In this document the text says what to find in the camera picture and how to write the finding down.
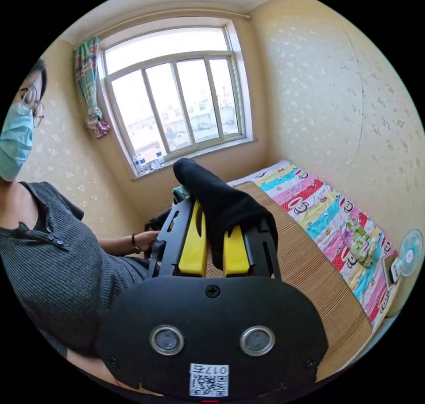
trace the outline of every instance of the small electric fan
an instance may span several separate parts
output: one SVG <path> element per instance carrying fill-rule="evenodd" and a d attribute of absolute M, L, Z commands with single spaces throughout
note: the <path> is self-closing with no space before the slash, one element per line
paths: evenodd
<path fill-rule="evenodd" d="M 421 260 L 423 247 L 422 233 L 416 228 L 410 230 L 402 240 L 398 257 L 398 269 L 403 276 L 407 277 L 413 273 Z"/>

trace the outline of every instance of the woven mat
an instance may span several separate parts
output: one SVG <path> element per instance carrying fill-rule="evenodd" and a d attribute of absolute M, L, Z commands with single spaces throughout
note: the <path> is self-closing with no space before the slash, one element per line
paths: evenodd
<path fill-rule="evenodd" d="M 372 334 L 366 314 L 339 272 L 290 215 L 252 182 L 235 188 L 251 195 L 273 214 L 279 233 L 282 281 L 296 287 L 315 305 L 328 338 L 329 349 L 318 367 L 317 381 L 331 376 Z M 222 276 L 209 253 L 207 277 Z"/>

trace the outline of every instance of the eyeglasses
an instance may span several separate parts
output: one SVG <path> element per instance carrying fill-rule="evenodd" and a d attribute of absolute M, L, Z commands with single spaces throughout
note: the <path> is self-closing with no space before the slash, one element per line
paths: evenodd
<path fill-rule="evenodd" d="M 22 97 L 21 115 L 27 116 L 30 112 L 34 117 L 34 128 L 37 128 L 44 118 L 44 105 L 37 101 L 37 90 L 32 85 L 30 88 L 23 88 L 25 93 Z"/>

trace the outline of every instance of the wall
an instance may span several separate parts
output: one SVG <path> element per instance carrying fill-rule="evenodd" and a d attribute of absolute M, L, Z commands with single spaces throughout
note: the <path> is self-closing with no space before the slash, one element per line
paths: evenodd
<path fill-rule="evenodd" d="M 84 222 L 101 237 L 143 229 L 101 158 L 84 124 L 75 76 L 73 46 L 54 42 L 43 55 L 48 86 L 45 117 L 34 131 L 34 147 L 20 181 L 48 181 L 85 211 Z"/>
<path fill-rule="evenodd" d="M 425 234 L 425 135 L 392 66 L 351 23 L 315 0 L 251 13 L 266 69 L 268 163 L 289 159 L 344 193 L 397 248 Z M 406 301 L 404 278 L 388 313 Z"/>
<path fill-rule="evenodd" d="M 256 38 L 249 21 L 240 18 L 232 21 L 238 34 L 245 64 L 256 140 L 196 158 L 199 164 L 225 181 L 244 177 L 264 167 L 267 145 L 266 94 L 263 70 L 258 62 Z M 99 105 L 105 118 L 109 119 L 106 107 L 102 106 L 101 102 Z M 126 194 L 131 205 L 140 211 L 145 220 L 167 209 L 172 202 L 172 189 L 178 185 L 172 167 L 163 168 L 157 173 L 149 174 L 132 182 L 128 163 L 114 131 L 98 142 L 97 148 L 111 173 L 121 185 L 123 193 Z"/>

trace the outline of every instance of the curtain rod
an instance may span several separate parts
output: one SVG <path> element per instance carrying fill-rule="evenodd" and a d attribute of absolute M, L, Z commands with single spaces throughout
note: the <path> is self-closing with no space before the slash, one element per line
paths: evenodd
<path fill-rule="evenodd" d="M 119 27 L 120 25 L 124 25 L 124 24 L 132 22 L 134 20 L 143 19 L 143 18 L 146 18 L 146 17 L 149 17 L 149 16 L 163 15 L 163 14 L 166 14 L 166 13 L 174 13 L 174 12 L 214 12 L 214 13 L 223 13 L 223 14 L 232 15 L 232 16 L 239 16 L 239 17 L 242 17 L 242 18 L 245 18 L 245 19 L 251 18 L 251 16 L 249 16 L 245 13 L 229 12 L 227 10 L 217 10 L 217 9 L 212 9 L 212 8 L 193 8 L 193 9 L 192 8 L 180 8 L 180 9 L 160 10 L 158 12 L 146 13 L 144 15 L 134 16 L 132 18 L 123 20 L 122 22 L 118 22 L 118 23 L 116 23 L 116 24 L 114 24 L 114 25 L 112 25 L 108 28 L 105 28 L 101 31 L 98 31 L 97 33 L 93 33 L 87 39 L 90 39 L 92 36 L 104 34 L 105 32 L 108 32 L 111 29 L 115 29 L 115 28 Z"/>

